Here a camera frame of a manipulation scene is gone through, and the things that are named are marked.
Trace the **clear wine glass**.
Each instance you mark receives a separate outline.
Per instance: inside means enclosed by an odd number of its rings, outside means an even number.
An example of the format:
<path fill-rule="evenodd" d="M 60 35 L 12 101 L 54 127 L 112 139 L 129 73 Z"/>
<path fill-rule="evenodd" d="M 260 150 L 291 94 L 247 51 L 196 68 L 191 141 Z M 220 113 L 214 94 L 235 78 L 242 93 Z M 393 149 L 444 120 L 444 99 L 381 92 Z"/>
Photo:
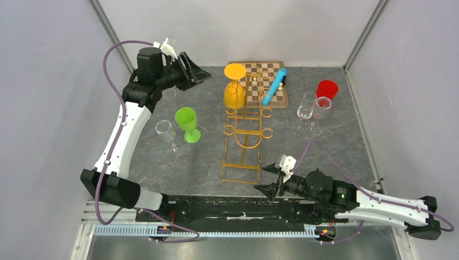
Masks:
<path fill-rule="evenodd" d="M 168 143 L 173 152 L 178 151 L 178 146 L 175 142 L 176 131 L 173 124 L 168 120 L 160 120 L 155 125 L 155 130 L 160 139 Z"/>
<path fill-rule="evenodd" d="M 317 100 L 315 92 L 306 92 L 297 109 L 298 119 L 292 123 L 290 129 L 295 135 L 304 135 L 307 132 L 306 121 L 312 117 L 314 104 Z"/>
<path fill-rule="evenodd" d="M 172 101 L 174 100 L 176 97 L 177 97 L 177 92 L 175 89 L 173 88 L 169 88 L 169 89 L 166 89 L 162 92 L 162 97 L 166 100 L 166 101 Z"/>
<path fill-rule="evenodd" d="M 320 130 L 319 120 L 325 118 L 332 107 L 332 100 L 326 96 L 321 96 L 316 100 L 316 103 L 313 108 L 312 117 L 313 119 L 307 125 L 307 130 L 310 132 L 315 132 Z"/>

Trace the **gold wire glass rack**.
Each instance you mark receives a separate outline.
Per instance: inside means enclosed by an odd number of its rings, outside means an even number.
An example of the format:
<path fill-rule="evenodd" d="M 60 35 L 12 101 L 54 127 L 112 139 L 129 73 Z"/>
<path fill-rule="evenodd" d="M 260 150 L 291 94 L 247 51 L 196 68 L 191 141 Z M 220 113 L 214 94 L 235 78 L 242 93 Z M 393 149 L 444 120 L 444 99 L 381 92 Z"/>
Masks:
<path fill-rule="evenodd" d="M 264 90 L 259 97 L 264 97 Z M 234 183 L 258 184 L 261 181 L 261 143 L 273 135 L 273 130 L 263 127 L 263 120 L 269 118 L 272 109 L 259 102 L 257 108 L 247 108 L 245 104 L 238 110 L 226 107 L 224 126 L 225 144 L 221 164 L 220 179 Z"/>

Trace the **orange plastic wine glass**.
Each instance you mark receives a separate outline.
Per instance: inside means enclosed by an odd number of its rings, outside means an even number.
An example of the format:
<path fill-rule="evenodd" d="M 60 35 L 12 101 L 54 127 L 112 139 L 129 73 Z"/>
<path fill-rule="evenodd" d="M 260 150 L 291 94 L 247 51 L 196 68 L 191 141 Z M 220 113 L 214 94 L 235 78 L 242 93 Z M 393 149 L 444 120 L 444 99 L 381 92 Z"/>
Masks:
<path fill-rule="evenodd" d="M 224 90 L 224 104 L 226 107 L 238 110 L 245 104 L 245 92 L 240 79 L 246 75 L 246 68 L 242 64 L 231 63 L 224 69 L 225 76 L 230 79 Z"/>

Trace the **green plastic wine glass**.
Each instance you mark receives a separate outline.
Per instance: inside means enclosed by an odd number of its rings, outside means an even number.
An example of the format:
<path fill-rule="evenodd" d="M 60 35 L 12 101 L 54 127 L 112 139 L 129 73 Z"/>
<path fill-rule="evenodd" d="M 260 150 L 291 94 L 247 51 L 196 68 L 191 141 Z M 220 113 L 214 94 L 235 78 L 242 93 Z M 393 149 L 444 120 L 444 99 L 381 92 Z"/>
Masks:
<path fill-rule="evenodd" d="M 184 138 L 188 143 L 196 143 L 201 138 L 200 131 L 197 127 L 196 112 L 193 108 L 182 107 L 175 113 L 175 121 L 179 127 L 185 132 Z"/>

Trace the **red plastic wine glass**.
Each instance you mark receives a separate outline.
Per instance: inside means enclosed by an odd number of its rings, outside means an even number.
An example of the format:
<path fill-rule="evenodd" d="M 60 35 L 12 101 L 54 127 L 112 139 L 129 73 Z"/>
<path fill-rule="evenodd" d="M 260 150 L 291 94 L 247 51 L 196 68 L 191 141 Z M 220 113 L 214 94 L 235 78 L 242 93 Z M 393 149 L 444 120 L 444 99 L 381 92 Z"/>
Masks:
<path fill-rule="evenodd" d="M 316 96 L 318 98 L 327 97 L 330 100 L 333 100 L 338 92 L 339 87 L 335 82 L 331 80 L 322 80 L 318 84 Z"/>

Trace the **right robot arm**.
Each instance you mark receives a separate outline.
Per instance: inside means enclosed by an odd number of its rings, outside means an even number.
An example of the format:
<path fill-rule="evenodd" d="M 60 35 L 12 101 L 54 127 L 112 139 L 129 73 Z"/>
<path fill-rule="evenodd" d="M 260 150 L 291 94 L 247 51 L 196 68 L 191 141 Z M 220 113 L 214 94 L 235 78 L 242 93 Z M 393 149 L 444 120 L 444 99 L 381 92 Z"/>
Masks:
<path fill-rule="evenodd" d="M 314 203 L 312 209 L 306 211 L 307 224 L 354 219 L 400 226 L 410 236 L 424 240 L 437 240 L 441 234 L 440 222 L 433 216 L 437 202 L 432 196 L 414 200 L 386 196 L 334 180 L 318 169 L 305 177 L 287 176 L 276 164 L 263 170 L 279 176 L 274 183 L 254 186 L 269 200 L 291 193 Z"/>

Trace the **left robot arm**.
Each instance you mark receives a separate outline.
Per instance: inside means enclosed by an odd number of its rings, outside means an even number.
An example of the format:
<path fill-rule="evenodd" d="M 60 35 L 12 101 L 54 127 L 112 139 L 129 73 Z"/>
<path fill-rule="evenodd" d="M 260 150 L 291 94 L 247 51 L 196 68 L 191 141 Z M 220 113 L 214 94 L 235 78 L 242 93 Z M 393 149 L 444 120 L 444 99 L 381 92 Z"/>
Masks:
<path fill-rule="evenodd" d="M 211 78 L 185 52 L 166 54 L 164 47 L 146 47 L 137 55 L 137 70 L 124 87 L 116 125 L 103 154 L 91 170 L 80 175 L 82 184 L 99 201 L 126 209 L 149 209 L 157 221 L 168 218 L 163 194 L 128 180 L 129 165 L 139 136 L 163 91 L 186 91 Z"/>

